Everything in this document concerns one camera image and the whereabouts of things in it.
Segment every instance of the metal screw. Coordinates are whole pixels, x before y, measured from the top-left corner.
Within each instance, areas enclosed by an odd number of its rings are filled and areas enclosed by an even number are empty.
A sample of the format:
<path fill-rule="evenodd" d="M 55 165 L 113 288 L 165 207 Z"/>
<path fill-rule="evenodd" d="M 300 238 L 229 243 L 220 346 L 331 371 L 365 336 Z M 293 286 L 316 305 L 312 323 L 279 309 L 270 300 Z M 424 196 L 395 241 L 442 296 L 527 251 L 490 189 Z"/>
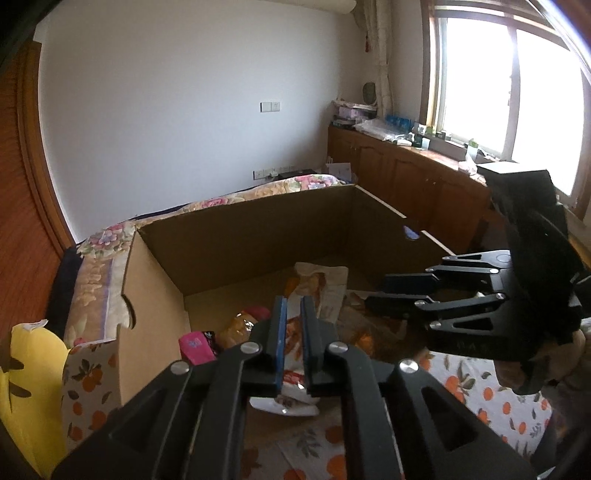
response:
<path fill-rule="evenodd" d="M 170 365 L 170 371 L 175 375 L 184 375 L 189 371 L 189 364 L 187 362 L 183 362 L 182 360 L 175 362 Z"/>
<path fill-rule="evenodd" d="M 349 345 L 344 342 L 332 342 L 329 345 L 330 353 L 345 353 L 347 350 L 349 350 Z"/>
<path fill-rule="evenodd" d="M 261 349 L 261 346 L 256 342 L 244 342 L 240 346 L 240 350 L 242 353 L 247 355 L 252 355 L 253 353 L 257 353 Z"/>
<path fill-rule="evenodd" d="M 411 358 L 405 358 L 399 363 L 400 370 L 406 374 L 413 374 L 418 370 L 417 363 Z"/>

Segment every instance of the cabinet door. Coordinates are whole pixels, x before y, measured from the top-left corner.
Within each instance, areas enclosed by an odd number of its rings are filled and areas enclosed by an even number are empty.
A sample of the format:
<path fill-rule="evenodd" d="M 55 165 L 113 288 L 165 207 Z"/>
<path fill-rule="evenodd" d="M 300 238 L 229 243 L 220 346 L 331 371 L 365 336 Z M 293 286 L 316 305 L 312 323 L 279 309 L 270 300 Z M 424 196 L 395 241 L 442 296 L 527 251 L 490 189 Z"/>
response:
<path fill-rule="evenodd" d="M 408 217 L 410 228 L 425 230 L 435 204 L 437 176 L 430 166 L 431 160 L 408 155 L 406 151 L 400 153 L 387 202 Z"/>
<path fill-rule="evenodd" d="M 489 202 L 487 187 L 458 172 L 445 172 L 426 230 L 454 253 L 466 253 Z"/>
<path fill-rule="evenodd" d="M 351 171 L 359 175 L 359 153 L 354 132 L 329 128 L 328 156 L 335 163 L 351 163 Z"/>
<path fill-rule="evenodd" d="M 359 185 L 386 201 L 387 180 L 384 178 L 387 159 L 383 149 L 361 147 L 359 153 Z"/>

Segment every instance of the plastic bag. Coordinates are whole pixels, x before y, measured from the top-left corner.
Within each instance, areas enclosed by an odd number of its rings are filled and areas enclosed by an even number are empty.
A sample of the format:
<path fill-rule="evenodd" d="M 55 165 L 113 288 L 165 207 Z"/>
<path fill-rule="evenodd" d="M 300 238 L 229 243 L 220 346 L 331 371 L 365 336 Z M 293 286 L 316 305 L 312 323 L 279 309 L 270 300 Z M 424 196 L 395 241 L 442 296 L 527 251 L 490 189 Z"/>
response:
<path fill-rule="evenodd" d="M 252 327 L 256 322 L 268 320 L 271 312 L 266 307 L 250 307 L 236 315 L 230 325 L 216 335 L 216 341 L 223 349 L 231 348 L 239 343 L 246 342 L 251 335 Z"/>
<path fill-rule="evenodd" d="M 396 140 L 408 140 L 409 136 L 407 132 L 388 125 L 386 122 L 379 118 L 373 120 L 366 120 L 353 127 L 358 132 L 369 135 L 370 137 L 377 138 L 378 140 L 386 142 L 394 142 Z"/>
<path fill-rule="evenodd" d="M 316 316 L 327 322 L 335 323 L 339 317 L 347 289 L 349 269 L 298 262 L 295 264 L 295 271 L 299 276 L 288 280 L 284 293 L 284 296 L 287 297 L 287 333 L 281 395 L 304 404 L 314 405 L 318 403 L 319 399 L 309 396 L 304 386 L 300 302 L 302 297 L 312 296 L 316 307 Z M 251 400 L 253 407 L 272 413 L 287 416 L 318 414 L 317 408 L 301 408 L 299 403 L 285 401 L 279 403 L 281 408 L 268 401 Z"/>
<path fill-rule="evenodd" d="M 339 339 L 361 348 L 370 358 L 392 364 L 421 352 L 426 344 L 422 325 L 373 315 L 365 308 L 365 299 L 372 293 L 346 292 L 336 322 Z"/>

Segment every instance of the white wall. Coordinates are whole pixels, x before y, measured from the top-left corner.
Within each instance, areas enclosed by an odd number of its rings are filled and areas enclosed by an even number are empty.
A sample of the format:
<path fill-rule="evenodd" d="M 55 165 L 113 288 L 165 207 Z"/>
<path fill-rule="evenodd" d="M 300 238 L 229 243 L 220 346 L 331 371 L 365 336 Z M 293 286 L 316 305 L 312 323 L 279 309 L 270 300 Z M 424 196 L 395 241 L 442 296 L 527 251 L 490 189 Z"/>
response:
<path fill-rule="evenodd" d="M 352 15 L 259 0 L 63 0 L 40 25 L 40 115 L 81 240 L 141 213 L 317 167 L 330 101 L 360 101 Z M 281 102 L 260 113 L 259 103 Z"/>
<path fill-rule="evenodd" d="M 423 20 L 420 0 L 392 0 L 389 63 L 394 111 L 418 120 L 423 88 Z"/>

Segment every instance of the pink package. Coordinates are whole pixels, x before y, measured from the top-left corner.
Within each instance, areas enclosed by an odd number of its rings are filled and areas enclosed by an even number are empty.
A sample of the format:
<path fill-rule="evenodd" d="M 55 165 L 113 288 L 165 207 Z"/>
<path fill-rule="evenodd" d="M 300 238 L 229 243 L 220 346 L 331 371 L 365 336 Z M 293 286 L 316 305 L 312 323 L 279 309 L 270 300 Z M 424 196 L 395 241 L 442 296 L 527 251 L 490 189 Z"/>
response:
<path fill-rule="evenodd" d="M 216 355 L 203 332 L 191 332 L 178 339 L 183 360 L 193 365 L 206 364 L 216 359 Z"/>

